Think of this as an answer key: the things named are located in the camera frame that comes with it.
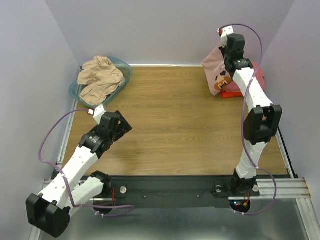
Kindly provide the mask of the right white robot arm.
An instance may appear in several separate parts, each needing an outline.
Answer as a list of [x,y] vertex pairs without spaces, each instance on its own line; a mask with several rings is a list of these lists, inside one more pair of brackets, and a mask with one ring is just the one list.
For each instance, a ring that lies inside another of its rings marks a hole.
[[256,68],[244,57],[245,38],[241,34],[219,32],[219,47],[225,70],[239,87],[244,97],[241,116],[243,152],[231,178],[234,194],[252,190],[264,148],[277,133],[283,109],[266,96],[256,78]]

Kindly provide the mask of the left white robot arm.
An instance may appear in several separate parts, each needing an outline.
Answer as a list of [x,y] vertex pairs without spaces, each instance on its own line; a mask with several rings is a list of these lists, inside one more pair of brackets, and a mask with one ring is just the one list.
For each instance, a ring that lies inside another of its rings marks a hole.
[[28,222],[54,238],[67,229],[80,208],[92,208],[102,217],[118,208],[116,189],[109,175],[96,171],[84,183],[79,182],[132,127],[120,111],[109,112],[103,105],[89,109],[87,113],[93,116],[97,125],[81,138],[64,168],[55,167],[58,175],[54,180],[40,193],[32,193],[25,202]]

